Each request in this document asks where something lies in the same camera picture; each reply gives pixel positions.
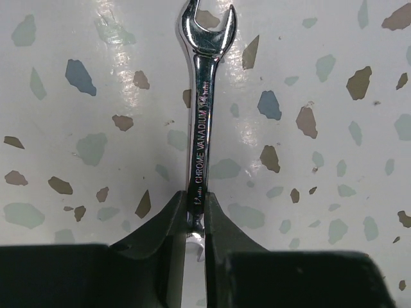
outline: open-end wrench head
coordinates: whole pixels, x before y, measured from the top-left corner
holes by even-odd
[[[189,54],[221,59],[234,42],[237,30],[237,15],[230,5],[225,25],[220,31],[209,31],[196,21],[200,0],[189,0],[180,16],[179,31]]]

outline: speckled floor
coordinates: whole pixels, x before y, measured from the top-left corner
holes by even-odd
[[[113,243],[186,187],[184,0],[0,4],[0,244]],[[202,0],[217,73],[209,188],[271,250],[354,249],[411,307],[411,3]],[[205,306],[188,247],[183,307]]]

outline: wrench handle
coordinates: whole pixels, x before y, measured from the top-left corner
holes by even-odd
[[[191,95],[191,154],[188,184],[188,212],[193,224],[204,213],[208,185],[214,83],[219,59],[193,55],[195,91]]]

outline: wrench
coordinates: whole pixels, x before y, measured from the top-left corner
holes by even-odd
[[[183,8],[179,32],[187,47],[193,70],[191,91],[191,151],[189,158],[188,222],[204,238],[201,219],[207,193],[214,83],[218,63],[230,49],[237,30],[237,16],[230,5],[225,26],[209,31],[195,20],[200,0],[189,0]]]

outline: combination wrench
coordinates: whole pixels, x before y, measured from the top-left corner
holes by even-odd
[[[191,91],[191,151],[189,156],[188,222],[191,237],[204,248],[204,202],[207,193],[214,84],[218,64],[234,42],[237,15],[230,5],[223,29],[209,31],[196,21],[200,0],[189,0],[179,20],[179,32],[186,46],[193,84]]]

